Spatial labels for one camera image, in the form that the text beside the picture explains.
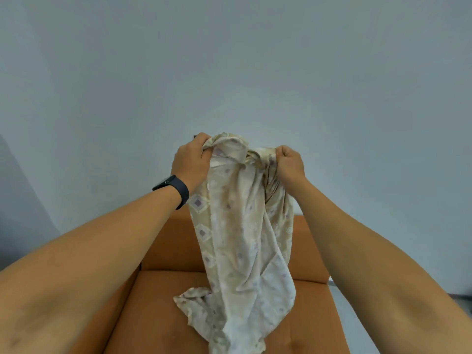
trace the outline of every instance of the left hand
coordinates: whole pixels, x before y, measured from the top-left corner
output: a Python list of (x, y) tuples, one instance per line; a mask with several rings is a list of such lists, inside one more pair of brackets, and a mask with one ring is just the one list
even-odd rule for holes
[(170, 174), (182, 180), (187, 185), (190, 194), (208, 175), (213, 148), (202, 151), (202, 147), (209, 138), (211, 136), (208, 134), (199, 133), (191, 142), (179, 147), (175, 154)]

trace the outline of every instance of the forearm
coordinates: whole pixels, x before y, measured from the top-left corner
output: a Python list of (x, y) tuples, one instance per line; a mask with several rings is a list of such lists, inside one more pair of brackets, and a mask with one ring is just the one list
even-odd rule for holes
[[(38, 347), (41, 340), (35, 336), (43, 329), (62, 336), (62, 345), (73, 340), (68, 335), (78, 334), (131, 275), (180, 201), (177, 190), (164, 187), (64, 234), (3, 270), (0, 343), (15, 343), (26, 352), (28, 343)], [(44, 344), (45, 352), (53, 352), (50, 341)], [(61, 352), (61, 345), (54, 344)]]
[[(294, 196), (334, 282), (382, 353), (433, 353), (454, 337), (460, 345), (470, 321), (415, 261), (308, 181)], [(448, 333), (452, 319), (459, 326)], [(415, 347), (428, 332), (435, 335)]]

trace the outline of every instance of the orange sofa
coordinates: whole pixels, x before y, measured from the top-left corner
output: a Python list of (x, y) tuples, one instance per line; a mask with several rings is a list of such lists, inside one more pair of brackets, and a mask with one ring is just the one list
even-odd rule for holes
[[(348, 354), (329, 274), (303, 216), (295, 216), (290, 273), (292, 311), (266, 338), (267, 354)], [(209, 286), (190, 213), (175, 211), (139, 268), (94, 316), (70, 354), (208, 353), (173, 301), (190, 287)]]

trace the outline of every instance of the floor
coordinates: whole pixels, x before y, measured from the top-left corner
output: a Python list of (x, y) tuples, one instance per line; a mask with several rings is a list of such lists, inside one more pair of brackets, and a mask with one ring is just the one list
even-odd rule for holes
[[(349, 346), (351, 354), (379, 354), (379, 351), (365, 331), (346, 298), (344, 298), (337, 287), (330, 286), (329, 289), (331, 290), (334, 303), (338, 309), (339, 318), (341, 319), (341, 324), (343, 325), (347, 345)], [(472, 301), (456, 300), (456, 303), (472, 318)]]

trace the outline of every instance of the patterned fabric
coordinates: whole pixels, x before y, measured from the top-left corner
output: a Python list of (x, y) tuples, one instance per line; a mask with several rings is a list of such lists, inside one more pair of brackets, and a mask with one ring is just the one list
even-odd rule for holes
[(207, 181), (188, 204), (211, 289), (190, 288), (174, 301), (211, 354), (262, 353), (295, 301), (292, 199), (277, 180), (275, 149), (250, 150), (228, 133), (210, 146)]

